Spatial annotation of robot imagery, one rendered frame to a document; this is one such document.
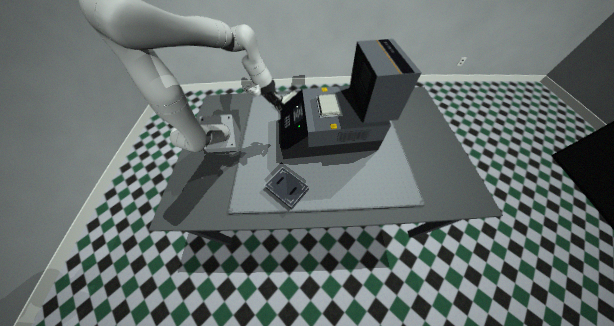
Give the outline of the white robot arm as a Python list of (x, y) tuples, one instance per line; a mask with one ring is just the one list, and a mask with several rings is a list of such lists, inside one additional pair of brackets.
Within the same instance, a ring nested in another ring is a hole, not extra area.
[(226, 125), (199, 124), (179, 82), (153, 49), (227, 47), (232, 31), (232, 43), (224, 50), (247, 51), (242, 64), (253, 83), (243, 86), (245, 92), (259, 96), (260, 89), (272, 81), (260, 56), (256, 35), (246, 24), (230, 28), (208, 17), (172, 14), (143, 0), (79, 0), (79, 5), (86, 20), (123, 63), (150, 107), (174, 127), (170, 141), (178, 148), (199, 152), (205, 146), (228, 140), (230, 130)]

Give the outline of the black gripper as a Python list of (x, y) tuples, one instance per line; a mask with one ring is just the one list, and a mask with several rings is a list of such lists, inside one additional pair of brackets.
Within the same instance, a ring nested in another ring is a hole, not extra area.
[[(282, 103), (283, 96), (279, 96), (277, 91), (275, 90), (275, 82), (274, 82), (273, 78), (272, 78), (272, 81), (267, 86), (261, 88), (261, 95), (269, 103), (272, 103), (272, 105), (275, 106), (277, 111), (281, 111), (282, 107), (280, 106), (280, 104)], [(277, 101), (277, 103), (276, 103), (276, 101)]]

